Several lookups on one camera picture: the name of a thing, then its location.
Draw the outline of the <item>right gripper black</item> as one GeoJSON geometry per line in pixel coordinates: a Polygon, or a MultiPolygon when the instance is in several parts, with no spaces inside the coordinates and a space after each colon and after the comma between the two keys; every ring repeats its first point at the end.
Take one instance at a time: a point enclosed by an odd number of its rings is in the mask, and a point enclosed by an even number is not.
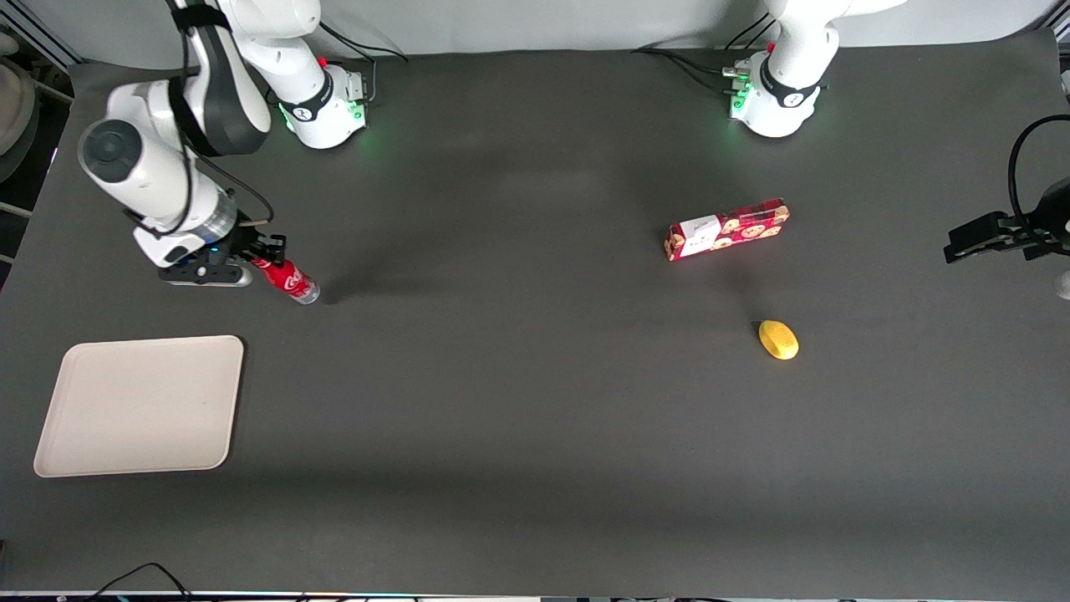
{"type": "Polygon", "coordinates": [[[259,235],[256,230],[231,230],[217,242],[185,233],[164,237],[171,248],[164,256],[168,264],[158,268],[158,278],[251,278],[253,267],[282,267],[278,253],[286,250],[284,235],[259,235]]]}

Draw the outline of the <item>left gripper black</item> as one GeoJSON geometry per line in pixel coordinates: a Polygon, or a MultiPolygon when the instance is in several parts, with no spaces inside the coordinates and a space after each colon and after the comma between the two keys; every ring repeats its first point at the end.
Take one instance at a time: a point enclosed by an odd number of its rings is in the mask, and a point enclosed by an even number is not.
{"type": "MultiPolygon", "coordinates": [[[[1069,251],[1069,179],[1048,187],[1035,209],[1035,232],[1048,243],[1069,251]]],[[[947,264],[958,263],[975,254],[1004,253],[1033,247],[1015,217],[993,211],[948,232],[944,247],[947,264]]]]}

